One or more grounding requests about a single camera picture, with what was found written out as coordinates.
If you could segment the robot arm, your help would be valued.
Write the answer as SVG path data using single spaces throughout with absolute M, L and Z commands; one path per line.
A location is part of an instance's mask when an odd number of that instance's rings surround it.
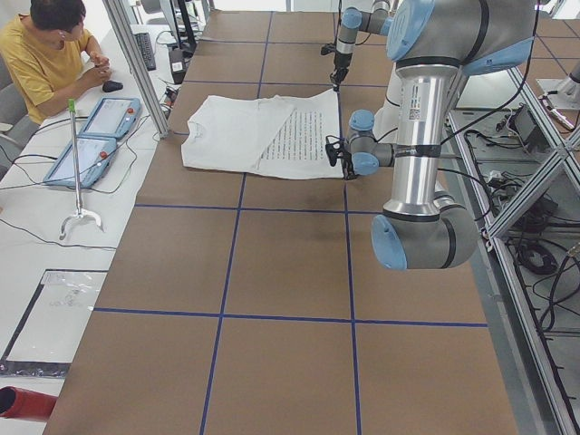
M 374 1 L 370 13 L 353 6 L 342 13 L 334 42 L 324 48 L 326 53 L 333 53 L 330 81 L 336 92 L 349 72 L 358 33 L 388 36 L 398 5 L 398 1 Z
M 532 1 L 404 1 L 346 9 L 333 82 L 348 72 L 359 32 L 386 37 L 391 86 L 400 91 L 396 141 L 373 132 L 386 111 L 355 111 L 343 148 L 356 175 L 393 170 L 390 199 L 372 221 L 372 248 L 387 268 L 441 269 L 472 255 L 478 227 L 438 182 L 444 121 L 471 76 L 516 67 L 530 55 L 537 18 Z

